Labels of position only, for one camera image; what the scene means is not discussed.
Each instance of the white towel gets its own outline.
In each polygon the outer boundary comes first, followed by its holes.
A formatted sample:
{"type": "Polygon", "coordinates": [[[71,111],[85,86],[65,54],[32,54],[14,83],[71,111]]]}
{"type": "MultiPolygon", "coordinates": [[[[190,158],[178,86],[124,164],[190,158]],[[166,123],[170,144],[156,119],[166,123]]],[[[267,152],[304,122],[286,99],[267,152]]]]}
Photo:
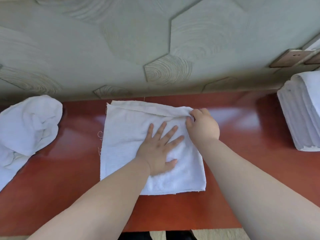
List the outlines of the white towel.
{"type": "Polygon", "coordinates": [[[0,191],[58,134],[62,104],[47,95],[30,97],[0,113],[0,191]]]}
{"type": "Polygon", "coordinates": [[[278,98],[300,151],[320,151],[320,71],[295,74],[278,91],[278,98]]]}
{"type": "Polygon", "coordinates": [[[185,125],[191,110],[190,107],[176,108],[140,101],[112,101],[108,104],[100,158],[100,179],[134,159],[151,123],[154,124],[155,134],[162,122],[166,121],[163,135],[174,125],[178,125],[178,130],[170,141],[178,136],[185,136],[167,156],[167,162],[175,158],[178,162],[171,171],[150,176],[141,195],[204,191],[206,176],[203,160],[190,140],[185,125]]]}

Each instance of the hand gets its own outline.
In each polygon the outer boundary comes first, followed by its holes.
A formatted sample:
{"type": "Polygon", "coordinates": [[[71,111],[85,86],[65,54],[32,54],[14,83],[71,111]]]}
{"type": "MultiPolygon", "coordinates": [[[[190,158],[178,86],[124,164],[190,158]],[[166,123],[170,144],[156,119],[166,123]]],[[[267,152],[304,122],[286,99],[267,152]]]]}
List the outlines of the hand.
{"type": "Polygon", "coordinates": [[[177,131],[178,126],[175,125],[164,137],[161,138],[166,125],[167,123],[163,122],[154,137],[152,137],[153,124],[150,124],[146,138],[137,151],[136,158],[145,160],[149,164],[150,175],[157,175],[169,171],[173,169],[177,163],[177,159],[166,162],[167,154],[183,141],[184,136],[179,136],[168,143],[177,131]]]}
{"type": "Polygon", "coordinates": [[[194,109],[190,112],[195,119],[186,118],[186,129],[195,146],[201,145],[210,139],[219,139],[220,130],[218,123],[211,117],[206,108],[194,109]]]}

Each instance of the left hand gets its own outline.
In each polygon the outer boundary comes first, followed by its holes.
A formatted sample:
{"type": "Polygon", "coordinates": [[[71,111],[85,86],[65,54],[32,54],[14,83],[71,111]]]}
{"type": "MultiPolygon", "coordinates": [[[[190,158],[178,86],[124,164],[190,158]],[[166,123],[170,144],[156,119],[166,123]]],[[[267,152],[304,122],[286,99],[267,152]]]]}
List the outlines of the left hand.
{"type": "Polygon", "coordinates": [[[168,143],[177,131],[178,126],[175,125],[164,137],[161,138],[166,125],[167,123],[163,122],[154,137],[152,137],[153,124],[150,124],[146,138],[136,154],[136,158],[145,160],[149,164],[150,175],[157,175],[169,171],[173,169],[177,163],[177,159],[166,162],[167,154],[183,141],[184,136],[179,136],[168,143]]]}

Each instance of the table surface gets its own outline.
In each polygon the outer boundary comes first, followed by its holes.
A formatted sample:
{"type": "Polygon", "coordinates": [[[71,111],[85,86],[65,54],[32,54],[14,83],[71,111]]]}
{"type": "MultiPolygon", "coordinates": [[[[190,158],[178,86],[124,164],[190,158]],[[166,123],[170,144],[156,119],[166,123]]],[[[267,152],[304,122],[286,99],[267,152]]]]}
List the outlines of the table surface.
{"type": "MultiPolygon", "coordinates": [[[[275,94],[223,92],[145,101],[208,108],[220,126],[221,141],[320,206],[320,153],[294,148],[275,94]]],[[[57,138],[0,192],[0,236],[32,234],[99,182],[98,134],[104,128],[106,102],[111,100],[63,103],[57,138]]],[[[205,173],[204,192],[140,196],[124,231],[241,227],[207,165],[205,173]]]]}

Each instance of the right hand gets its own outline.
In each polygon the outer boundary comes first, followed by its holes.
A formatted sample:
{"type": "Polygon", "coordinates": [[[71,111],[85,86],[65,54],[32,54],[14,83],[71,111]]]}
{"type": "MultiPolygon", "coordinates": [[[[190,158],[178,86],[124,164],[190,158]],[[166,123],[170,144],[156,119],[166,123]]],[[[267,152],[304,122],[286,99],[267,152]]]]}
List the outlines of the right hand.
{"type": "Polygon", "coordinates": [[[211,139],[219,139],[220,130],[218,123],[206,108],[194,109],[190,112],[195,119],[186,118],[186,129],[195,146],[202,145],[211,139]]]}

